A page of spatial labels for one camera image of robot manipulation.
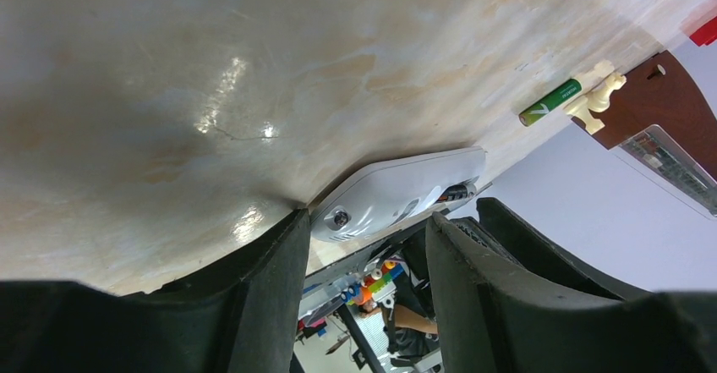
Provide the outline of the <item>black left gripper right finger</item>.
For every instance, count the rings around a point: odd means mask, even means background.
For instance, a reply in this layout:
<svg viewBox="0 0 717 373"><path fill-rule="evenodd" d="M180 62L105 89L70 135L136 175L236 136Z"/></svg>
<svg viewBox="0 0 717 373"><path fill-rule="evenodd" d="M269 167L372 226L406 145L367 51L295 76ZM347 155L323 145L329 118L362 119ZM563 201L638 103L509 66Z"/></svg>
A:
<svg viewBox="0 0 717 373"><path fill-rule="evenodd" d="M716 369L714 293L584 293L511 263L438 213L426 254L448 372Z"/></svg>

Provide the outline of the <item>dark AA battery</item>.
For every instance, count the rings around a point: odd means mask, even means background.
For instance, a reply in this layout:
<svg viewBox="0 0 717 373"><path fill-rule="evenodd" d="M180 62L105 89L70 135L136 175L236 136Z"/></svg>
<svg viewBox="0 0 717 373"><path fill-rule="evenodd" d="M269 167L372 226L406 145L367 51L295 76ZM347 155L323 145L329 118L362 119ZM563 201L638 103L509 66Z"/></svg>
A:
<svg viewBox="0 0 717 373"><path fill-rule="evenodd" d="M437 203L471 199L476 194L474 184L455 184L448 187L437 199Z"/></svg>

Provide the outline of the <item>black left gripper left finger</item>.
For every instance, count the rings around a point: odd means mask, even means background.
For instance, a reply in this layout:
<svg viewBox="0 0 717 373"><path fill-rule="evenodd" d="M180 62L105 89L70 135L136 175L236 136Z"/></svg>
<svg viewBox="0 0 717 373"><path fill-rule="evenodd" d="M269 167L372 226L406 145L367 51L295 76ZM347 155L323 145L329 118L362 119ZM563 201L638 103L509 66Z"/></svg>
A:
<svg viewBox="0 0 717 373"><path fill-rule="evenodd" d="M287 372L309 214L152 293L71 281L1 284L4 372Z"/></svg>

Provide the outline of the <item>white remote control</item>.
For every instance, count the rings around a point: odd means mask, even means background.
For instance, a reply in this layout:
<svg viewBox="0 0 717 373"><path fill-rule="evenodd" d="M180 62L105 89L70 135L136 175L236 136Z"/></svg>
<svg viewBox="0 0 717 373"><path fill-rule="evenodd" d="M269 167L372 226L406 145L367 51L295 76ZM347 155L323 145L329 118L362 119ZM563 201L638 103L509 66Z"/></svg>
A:
<svg viewBox="0 0 717 373"><path fill-rule="evenodd" d="M485 163L485 151L473 146L362 167L311 213L311 236L342 243L379 233L438 204L448 187L475 185Z"/></svg>

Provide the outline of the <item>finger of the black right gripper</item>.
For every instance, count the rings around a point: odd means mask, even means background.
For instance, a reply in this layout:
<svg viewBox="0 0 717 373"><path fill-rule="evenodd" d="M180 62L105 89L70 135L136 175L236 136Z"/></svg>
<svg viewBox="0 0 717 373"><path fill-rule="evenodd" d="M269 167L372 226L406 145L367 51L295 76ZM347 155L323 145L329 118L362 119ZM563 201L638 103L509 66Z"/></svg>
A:
<svg viewBox="0 0 717 373"><path fill-rule="evenodd" d="M562 286L616 300L648 294L582 261L547 238L496 198L476 201L479 225L510 258L530 272Z"/></svg>

